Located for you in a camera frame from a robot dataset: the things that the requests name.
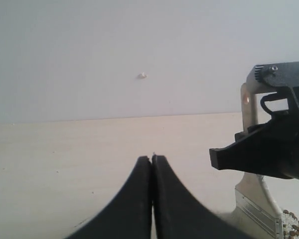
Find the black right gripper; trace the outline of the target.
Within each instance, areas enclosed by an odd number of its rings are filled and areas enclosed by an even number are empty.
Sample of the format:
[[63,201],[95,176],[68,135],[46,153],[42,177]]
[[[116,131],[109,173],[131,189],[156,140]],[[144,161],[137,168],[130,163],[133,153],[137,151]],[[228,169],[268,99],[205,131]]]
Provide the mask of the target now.
[[282,87],[289,114],[287,122],[268,122],[236,134],[224,148],[209,149],[211,166],[281,179],[299,180],[299,94]]

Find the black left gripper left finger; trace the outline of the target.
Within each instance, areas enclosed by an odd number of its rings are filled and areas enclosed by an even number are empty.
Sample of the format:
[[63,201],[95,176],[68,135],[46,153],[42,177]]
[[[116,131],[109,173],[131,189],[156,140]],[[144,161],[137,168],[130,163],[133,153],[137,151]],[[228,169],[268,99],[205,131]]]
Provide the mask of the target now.
[[69,239],[149,239],[152,224],[151,162],[137,159],[111,202]]

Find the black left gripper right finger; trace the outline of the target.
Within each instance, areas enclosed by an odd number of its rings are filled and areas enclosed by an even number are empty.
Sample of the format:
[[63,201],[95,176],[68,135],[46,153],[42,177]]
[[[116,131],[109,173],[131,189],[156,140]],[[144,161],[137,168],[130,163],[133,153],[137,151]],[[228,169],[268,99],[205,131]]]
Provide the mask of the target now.
[[240,239],[242,233],[204,207],[165,156],[152,157],[153,209],[158,239]]

